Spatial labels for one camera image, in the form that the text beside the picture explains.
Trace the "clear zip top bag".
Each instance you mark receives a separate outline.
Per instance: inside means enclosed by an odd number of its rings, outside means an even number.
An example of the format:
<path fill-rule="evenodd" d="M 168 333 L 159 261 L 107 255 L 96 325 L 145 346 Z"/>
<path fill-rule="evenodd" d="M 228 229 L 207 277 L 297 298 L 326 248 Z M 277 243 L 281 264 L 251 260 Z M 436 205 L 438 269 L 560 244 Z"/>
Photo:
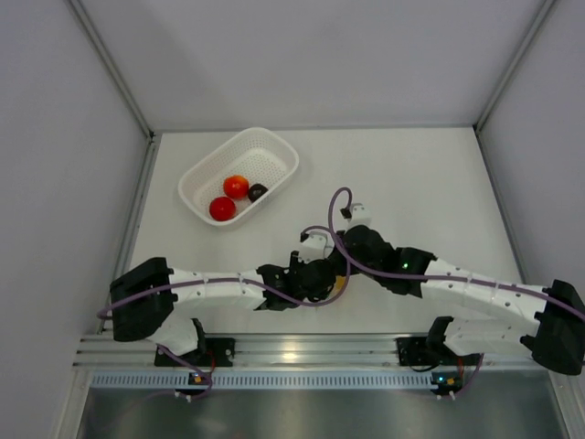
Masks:
<path fill-rule="evenodd" d="M 325 300 L 320 302 L 319 305 L 330 305 L 337 301 L 345 293 L 349 280 L 349 276 L 337 276 L 333 286 L 328 289 Z"/>

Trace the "dark fake food piece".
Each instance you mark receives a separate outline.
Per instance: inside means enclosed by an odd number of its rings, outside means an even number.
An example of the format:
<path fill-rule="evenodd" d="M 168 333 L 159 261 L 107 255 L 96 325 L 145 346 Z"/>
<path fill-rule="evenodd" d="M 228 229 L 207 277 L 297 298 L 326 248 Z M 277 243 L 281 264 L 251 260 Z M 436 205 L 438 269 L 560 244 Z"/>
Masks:
<path fill-rule="evenodd" d="M 254 184 L 254 185 L 249 187 L 248 194 L 247 194 L 248 200 L 251 203 L 254 203 L 258 199 L 260 199 L 262 196 L 264 196 L 267 192 L 268 192 L 268 189 L 264 185 L 262 185 L 260 183 Z"/>

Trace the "orange red fake tomato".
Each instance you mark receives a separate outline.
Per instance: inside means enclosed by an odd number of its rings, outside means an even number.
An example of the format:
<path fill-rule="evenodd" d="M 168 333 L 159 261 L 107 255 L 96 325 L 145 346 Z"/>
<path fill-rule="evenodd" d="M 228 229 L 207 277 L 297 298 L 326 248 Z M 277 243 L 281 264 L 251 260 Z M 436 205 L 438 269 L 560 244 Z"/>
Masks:
<path fill-rule="evenodd" d="M 248 179 L 240 175 L 227 177 L 223 182 L 224 194 L 236 200 L 246 198 L 249 187 L 250 183 Z"/>

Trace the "orange fake food piece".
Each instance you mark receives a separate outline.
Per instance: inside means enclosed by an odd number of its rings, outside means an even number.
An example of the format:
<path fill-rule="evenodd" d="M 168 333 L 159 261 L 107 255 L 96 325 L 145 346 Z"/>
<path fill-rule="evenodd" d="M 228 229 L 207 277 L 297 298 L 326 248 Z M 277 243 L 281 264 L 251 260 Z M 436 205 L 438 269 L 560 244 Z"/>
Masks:
<path fill-rule="evenodd" d="M 347 285 L 347 278 L 345 276 L 337 276 L 335 279 L 334 291 L 336 294 L 341 294 L 345 291 Z"/>

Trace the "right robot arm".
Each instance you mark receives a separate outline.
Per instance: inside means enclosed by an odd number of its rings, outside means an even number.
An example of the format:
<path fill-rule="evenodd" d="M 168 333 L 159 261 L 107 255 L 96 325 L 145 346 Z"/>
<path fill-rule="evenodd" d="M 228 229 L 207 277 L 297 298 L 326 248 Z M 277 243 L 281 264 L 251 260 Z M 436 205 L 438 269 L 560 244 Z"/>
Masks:
<path fill-rule="evenodd" d="M 365 225 L 338 232 L 335 249 L 352 267 L 393 294 L 451 303 L 479 320 L 437 317 L 426 349 L 436 362 L 494 353 L 527 356 L 554 372 L 578 376 L 584 366 L 584 302 L 572 284 L 505 284 L 465 271 L 431 252 L 393 247 Z"/>

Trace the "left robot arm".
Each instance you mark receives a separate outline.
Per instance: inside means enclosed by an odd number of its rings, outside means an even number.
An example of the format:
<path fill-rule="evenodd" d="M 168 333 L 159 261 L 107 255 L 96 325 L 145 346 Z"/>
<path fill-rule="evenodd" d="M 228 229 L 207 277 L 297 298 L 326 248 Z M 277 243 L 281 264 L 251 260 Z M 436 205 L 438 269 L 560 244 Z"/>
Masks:
<path fill-rule="evenodd" d="M 189 272 L 154 257 L 112 281 L 107 313 L 115 341 L 149 340 L 192 366 L 207 353 L 199 321 L 205 309 L 317 307 L 330 300 L 345 273 L 346 264 L 336 257 L 305 262 L 297 252 L 287 267 L 264 264 L 243 273 Z"/>

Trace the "white perforated plastic basket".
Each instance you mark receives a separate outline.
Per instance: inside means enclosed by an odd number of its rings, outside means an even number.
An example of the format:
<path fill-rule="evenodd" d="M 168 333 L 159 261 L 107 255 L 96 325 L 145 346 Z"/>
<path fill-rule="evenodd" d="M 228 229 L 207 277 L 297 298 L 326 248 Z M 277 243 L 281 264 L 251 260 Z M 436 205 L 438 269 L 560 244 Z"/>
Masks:
<path fill-rule="evenodd" d="M 210 226 L 235 227 L 292 181 L 300 158 L 279 135 L 249 128 L 188 169 L 178 195 Z"/>

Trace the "aluminium mounting rail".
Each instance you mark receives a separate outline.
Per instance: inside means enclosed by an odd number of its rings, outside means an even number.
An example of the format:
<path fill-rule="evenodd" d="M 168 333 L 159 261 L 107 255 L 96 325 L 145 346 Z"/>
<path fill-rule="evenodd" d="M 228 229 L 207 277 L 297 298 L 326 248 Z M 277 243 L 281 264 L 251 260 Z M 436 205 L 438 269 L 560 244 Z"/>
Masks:
<path fill-rule="evenodd" d="M 387 368 L 400 367 L 396 347 L 399 337 L 418 334 L 236 334 L 233 368 Z M 84 336 L 73 365 L 84 369 L 147 369 L 159 357 L 149 341 L 119 343 L 112 334 Z"/>

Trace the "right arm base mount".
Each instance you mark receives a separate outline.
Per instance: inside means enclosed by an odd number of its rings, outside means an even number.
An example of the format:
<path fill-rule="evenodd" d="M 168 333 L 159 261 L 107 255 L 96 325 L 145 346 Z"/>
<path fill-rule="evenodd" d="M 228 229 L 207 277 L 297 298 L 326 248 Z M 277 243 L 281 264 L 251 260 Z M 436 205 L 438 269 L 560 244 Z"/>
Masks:
<path fill-rule="evenodd" d="M 399 365 L 428 368 L 457 366 L 458 356 L 441 343 L 428 342 L 426 337 L 399 337 L 396 339 Z"/>

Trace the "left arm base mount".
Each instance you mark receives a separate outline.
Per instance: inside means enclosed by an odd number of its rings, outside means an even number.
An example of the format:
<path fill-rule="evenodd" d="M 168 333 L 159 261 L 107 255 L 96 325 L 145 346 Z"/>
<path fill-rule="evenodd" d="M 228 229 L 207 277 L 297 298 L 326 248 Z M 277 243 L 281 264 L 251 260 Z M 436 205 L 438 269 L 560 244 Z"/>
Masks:
<path fill-rule="evenodd" d="M 231 367 L 235 345 L 233 337 L 201 337 L 198 341 L 187 337 L 163 343 L 172 354 L 199 368 Z"/>

